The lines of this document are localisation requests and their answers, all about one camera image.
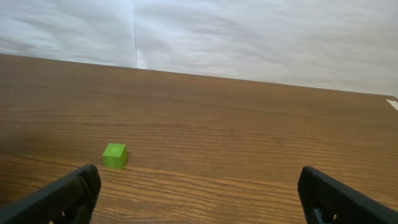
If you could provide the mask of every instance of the cube front face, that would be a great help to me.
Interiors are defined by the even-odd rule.
[[[109,143],[102,156],[106,167],[123,169],[128,157],[126,145]]]

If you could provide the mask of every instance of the brown wooden surface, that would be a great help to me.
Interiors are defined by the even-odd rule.
[[[1,55],[0,205],[93,163],[92,223],[305,223],[303,166],[398,209],[385,98]]]

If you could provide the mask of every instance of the piece of tape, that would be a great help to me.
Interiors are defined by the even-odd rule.
[[[394,100],[387,100],[387,102],[389,102],[391,104],[391,106],[393,106],[396,110],[398,110],[398,102],[396,102]]]

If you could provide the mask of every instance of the white backdrop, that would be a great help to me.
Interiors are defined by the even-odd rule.
[[[397,9],[396,0],[0,0],[0,53],[396,96]]]

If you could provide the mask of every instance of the wood grain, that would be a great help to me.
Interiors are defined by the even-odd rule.
[[[386,98],[0,55],[0,205],[93,163],[92,223],[305,223],[303,166],[398,209]]]

